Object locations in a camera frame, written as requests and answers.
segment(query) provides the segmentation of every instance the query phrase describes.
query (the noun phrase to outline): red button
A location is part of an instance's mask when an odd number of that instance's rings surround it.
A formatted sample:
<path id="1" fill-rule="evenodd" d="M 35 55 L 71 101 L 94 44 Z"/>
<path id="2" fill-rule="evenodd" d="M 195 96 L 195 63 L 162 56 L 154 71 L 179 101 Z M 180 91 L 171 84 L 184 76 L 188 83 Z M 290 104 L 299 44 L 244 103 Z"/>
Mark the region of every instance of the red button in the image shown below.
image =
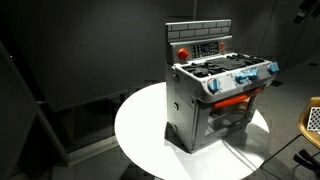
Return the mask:
<path id="1" fill-rule="evenodd" d="M 188 52 L 188 50 L 187 50 L 186 48 L 181 48 L 181 49 L 179 49 L 179 51 L 178 51 L 178 57 L 179 57 L 179 59 L 181 59 L 181 60 L 187 59 L 187 57 L 189 57 L 189 52 Z"/>

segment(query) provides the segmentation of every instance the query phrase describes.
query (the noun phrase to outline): knob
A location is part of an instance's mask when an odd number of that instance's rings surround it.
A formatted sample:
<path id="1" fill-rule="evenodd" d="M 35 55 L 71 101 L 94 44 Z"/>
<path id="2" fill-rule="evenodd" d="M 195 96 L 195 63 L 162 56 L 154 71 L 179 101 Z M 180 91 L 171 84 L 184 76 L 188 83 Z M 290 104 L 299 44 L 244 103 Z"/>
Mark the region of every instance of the knob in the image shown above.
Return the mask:
<path id="1" fill-rule="evenodd" d="M 270 74 L 274 74 L 279 71 L 279 66 L 277 62 L 269 64 L 267 68 Z"/>
<path id="2" fill-rule="evenodd" d="M 258 77 L 258 69 L 249 69 L 248 70 L 248 78 L 250 80 L 256 80 Z"/>
<path id="3" fill-rule="evenodd" d="M 188 56 L 189 56 L 189 52 L 186 48 L 179 49 L 179 51 L 178 51 L 179 59 L 185 60 L 185 59 L 187 59 Z"/>
<path id="4" fill-rule="evenodd" d="M 246 81 L 248 81 L 248 74 L 247 73 L 242 73 L 242 72 L 238 73 L 235 76 L 235 80 L 236 80 L 237 83 L 243 84 Z"/>
<path id="5" fill-rule="evenodd" d="M 220 84 L 219 84 L 218 78 L 209 80 L 209 82 L 208 82 L 208 89 L 209 89 L 209 91 L 210 91 L 212 94 L 214 94 L 214 93 L 216 93 L 217 91 L 219 91 L 219 89 L 220 89 Z"/>

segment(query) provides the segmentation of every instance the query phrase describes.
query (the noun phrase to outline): red handle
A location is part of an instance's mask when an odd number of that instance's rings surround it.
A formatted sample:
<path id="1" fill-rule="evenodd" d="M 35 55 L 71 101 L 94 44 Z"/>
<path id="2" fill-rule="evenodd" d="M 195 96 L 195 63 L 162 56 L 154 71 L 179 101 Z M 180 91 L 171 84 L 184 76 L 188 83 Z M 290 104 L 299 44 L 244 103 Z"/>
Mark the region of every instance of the red handle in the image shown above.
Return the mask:
<path id="1" fill-rule="evenodd" d="M 225 99 L 223 101 L 220 101 L 218 103 L 215 103 L 212 105 L 213 108 L 221 108 L 221 107 L 225 107 L 225 106 L 230 106 L 236 103 L 239 103 L 245 99 L 248 99 L 251 96 L 254 96 L 256 94 L 258 94 L 262 89 L 261 88 L 256 88 L 254 90 L 252 90 L 251 92 L 247 93 L 247 94 L 240 94 L 239 96 L 236 97 L 232 97 L 229 99 Z"/>

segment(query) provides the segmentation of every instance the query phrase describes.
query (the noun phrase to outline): stovetop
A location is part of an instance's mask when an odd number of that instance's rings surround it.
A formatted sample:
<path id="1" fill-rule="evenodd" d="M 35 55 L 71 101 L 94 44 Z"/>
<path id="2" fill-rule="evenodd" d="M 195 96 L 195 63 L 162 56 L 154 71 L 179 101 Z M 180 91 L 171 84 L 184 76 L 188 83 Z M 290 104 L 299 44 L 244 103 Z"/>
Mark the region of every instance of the stovetop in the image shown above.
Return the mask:
<path id="1" fill-rule="evenodd" d="M 202 78 L 222 72 L 259 64 L 265 60 L 243 54 L 226 56 L 225 58 L 209 59 L 203 63 L 192 63 L 182 68 L 196 77 Z"/>

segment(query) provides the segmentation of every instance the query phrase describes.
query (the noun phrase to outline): white round table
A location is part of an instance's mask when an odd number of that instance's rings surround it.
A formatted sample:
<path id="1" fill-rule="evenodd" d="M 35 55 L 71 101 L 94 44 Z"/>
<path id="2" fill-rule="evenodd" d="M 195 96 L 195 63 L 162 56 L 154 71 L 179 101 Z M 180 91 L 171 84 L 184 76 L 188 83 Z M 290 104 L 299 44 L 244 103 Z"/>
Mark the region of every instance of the white round table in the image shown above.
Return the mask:
<path id="1" fill-rule="evenodd" d="M 269 129 L 256 111 L 245 132 L 193 154 L 164 139 L 166 84 L 146 87 L 120 107 L 115 133 L 124 153 L 140 168 L 165 180 L 242 179 L 257 170 L 269 149 Z"/>

